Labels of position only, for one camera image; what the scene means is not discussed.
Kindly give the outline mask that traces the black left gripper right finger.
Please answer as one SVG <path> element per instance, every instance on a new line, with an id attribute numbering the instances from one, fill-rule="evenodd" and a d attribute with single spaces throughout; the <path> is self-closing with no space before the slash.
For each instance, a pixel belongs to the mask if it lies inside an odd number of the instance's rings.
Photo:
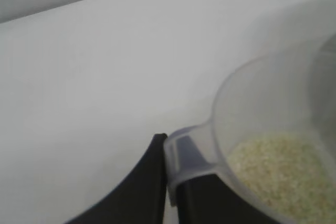
<path id="1" fill-rule="evenodd" d="M 239 184 L 217 144 L 175 140 L 175 205 L 180 223 L 283 223 Z"/>

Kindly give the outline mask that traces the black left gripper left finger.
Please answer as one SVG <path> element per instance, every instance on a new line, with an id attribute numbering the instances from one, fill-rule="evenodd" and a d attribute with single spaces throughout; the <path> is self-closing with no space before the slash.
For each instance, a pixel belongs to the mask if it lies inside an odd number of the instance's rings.
<path id="1" fill-rule="evenodd" d="M 155 134 L 127 177 L 70 224 L 163 223 L 166 199 L 165 133 Z"/>

